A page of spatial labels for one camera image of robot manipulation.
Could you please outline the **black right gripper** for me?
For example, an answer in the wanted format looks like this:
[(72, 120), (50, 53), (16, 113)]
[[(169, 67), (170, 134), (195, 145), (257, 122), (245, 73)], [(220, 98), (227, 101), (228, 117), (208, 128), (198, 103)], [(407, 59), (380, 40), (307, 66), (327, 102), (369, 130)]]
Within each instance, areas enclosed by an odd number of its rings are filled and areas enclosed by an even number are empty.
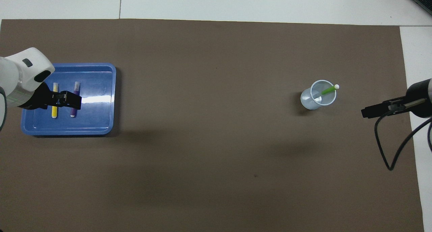
[(363, 118), (379, 118), (392, 111), (389, 115), (396, 115), (404, 112), (412, 112), (420, 118), (431, 117), (431, 80), (412, 84), (406, 91), (405, 96), (394, 98), (387, 102), (366, 106), (361, 109)]

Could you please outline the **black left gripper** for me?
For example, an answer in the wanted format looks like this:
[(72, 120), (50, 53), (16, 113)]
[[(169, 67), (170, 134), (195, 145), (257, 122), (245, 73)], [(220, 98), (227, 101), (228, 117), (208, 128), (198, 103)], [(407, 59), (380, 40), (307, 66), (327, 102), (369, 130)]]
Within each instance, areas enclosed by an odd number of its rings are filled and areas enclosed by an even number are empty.
[(82, 97), (80, 92), (52, 91), (48, 84), (42, 83), (31, 98), (19, 106), (22, 109), (48, 109), (48, 106), (60, 106), (60, 99), (64, 99), (63, 106), (72, 109), (81, 109)]

